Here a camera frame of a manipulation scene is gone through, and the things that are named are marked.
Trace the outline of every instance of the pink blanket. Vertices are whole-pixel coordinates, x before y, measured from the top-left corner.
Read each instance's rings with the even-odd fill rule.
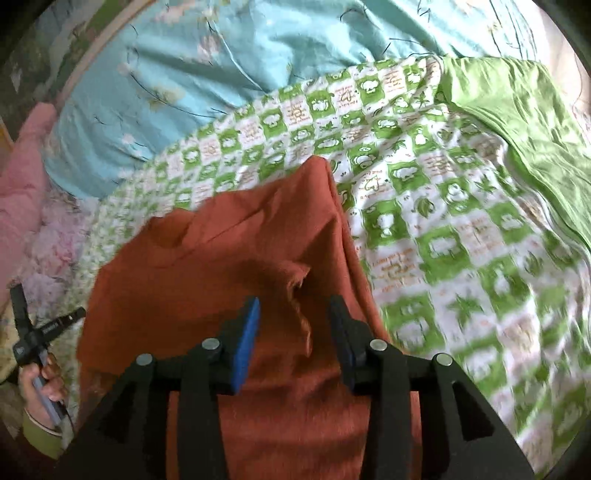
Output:
[[[24,258],[25,239],[39,229],[49,187],[40,148],[56,118],[53,105],[39,103],[33,109],[0,177],[0,307],[8,299],[5,287]]]

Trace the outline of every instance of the orange t-shirt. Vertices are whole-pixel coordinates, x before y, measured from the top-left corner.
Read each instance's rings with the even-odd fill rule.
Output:
[[[331,172],[311,157],[285,179],[152,218],[101,269],[78,359],[84,371],[119,375],[140,353],[184,354],[257,296],[248,378],[237,396],[218,397],[230,477],[356,480],[369,398],[340,381],[332,294],[387,339]],[[169,478],[178,473],[172,425]]]

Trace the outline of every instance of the green and white checkered blanket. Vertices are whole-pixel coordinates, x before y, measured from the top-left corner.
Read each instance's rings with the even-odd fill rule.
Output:
[[[589,258],[512,173],[505,140],[444,103],[441,74],[435,57],[350,67],[172,145],[102,202],[64,311],[149,217],[320,155],[392,341],[452,354],[543,474],[591,408]],[[78,334],[56,344],[74,387]]]

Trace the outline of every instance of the green sleeve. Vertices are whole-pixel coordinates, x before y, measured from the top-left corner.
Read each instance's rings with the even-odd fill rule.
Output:
[[[49,458],[57,459],[61,454],[61,435],[52,434],[36,425],[27,412],[22,417],[22,434],[36,450]]]

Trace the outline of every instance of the blue bedsheet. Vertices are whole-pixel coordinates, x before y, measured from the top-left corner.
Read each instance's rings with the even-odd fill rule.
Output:
[[[47,171],[78,197],[104,197],[173,142],[267,92],[428,52],[537,59],[513,0],[158,0],[76,85]]]

